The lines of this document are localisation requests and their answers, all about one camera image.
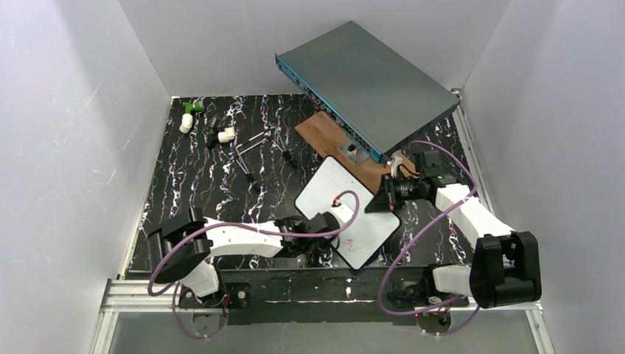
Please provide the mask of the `small whiteboard red writing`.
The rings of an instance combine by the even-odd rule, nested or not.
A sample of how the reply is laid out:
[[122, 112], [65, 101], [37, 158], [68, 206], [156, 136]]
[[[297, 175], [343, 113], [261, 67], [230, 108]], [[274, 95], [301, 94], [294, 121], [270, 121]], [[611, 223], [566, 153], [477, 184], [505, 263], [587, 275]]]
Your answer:
[[392, 212], [365, 213], [374, 197], [338, 160], [328, 156], [295, 199], [306, 218], [328, 212], [336, 196], [357, 210], [353, 224], [332, 240], [332, 248], [352, 269], [361, 269], [401, 225]]

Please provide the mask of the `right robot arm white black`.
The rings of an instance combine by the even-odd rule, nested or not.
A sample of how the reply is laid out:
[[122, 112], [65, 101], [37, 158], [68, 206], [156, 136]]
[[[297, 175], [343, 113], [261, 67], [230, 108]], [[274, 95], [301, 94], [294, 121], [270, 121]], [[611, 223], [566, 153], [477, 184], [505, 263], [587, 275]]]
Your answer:
[[481, 308], [536, 302], [542, 296], [539, 245], [530, 232], [517, 232], [497, 219], [441, 162], [438, 150], [414, 154], [417, 177], [382, 176], [367, 213], [393, 212], [406, 201], [426, 200], [470, 241], [469, 265], [429, 265], [420, 280], [382, 291], [399, 308], [420, 302], [472, 297]]

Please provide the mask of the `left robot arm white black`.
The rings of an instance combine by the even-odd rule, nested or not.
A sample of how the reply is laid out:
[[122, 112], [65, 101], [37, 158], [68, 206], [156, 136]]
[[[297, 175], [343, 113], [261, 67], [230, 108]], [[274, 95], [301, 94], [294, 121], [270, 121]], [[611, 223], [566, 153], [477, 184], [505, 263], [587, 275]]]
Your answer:
[[199, 208], [177, 215], [148, 235], [154, 285], [165, 289], [182, 286], [180, 299], [206, 308], [226, 305], [229, 291], [223, 284], [214, 257], [253, 255], [265, 258], [296, 258], [326, 248], [344, 230], [352, 216], [334, 206], [312, 218], [300, 215], [264, 223], [232, 223], [205, 218]]

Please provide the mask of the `white pipe elbow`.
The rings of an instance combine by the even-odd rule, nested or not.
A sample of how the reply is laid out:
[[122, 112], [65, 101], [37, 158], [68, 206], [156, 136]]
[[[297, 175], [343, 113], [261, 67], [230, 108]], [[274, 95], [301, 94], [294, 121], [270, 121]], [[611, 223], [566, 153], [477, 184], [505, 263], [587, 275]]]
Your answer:
[[179, 131], [182, 134], [188, 134], [194, 125], [194, 117], [192, 114], [183, 114], [181, 117], [181, 124], [179, 125]]

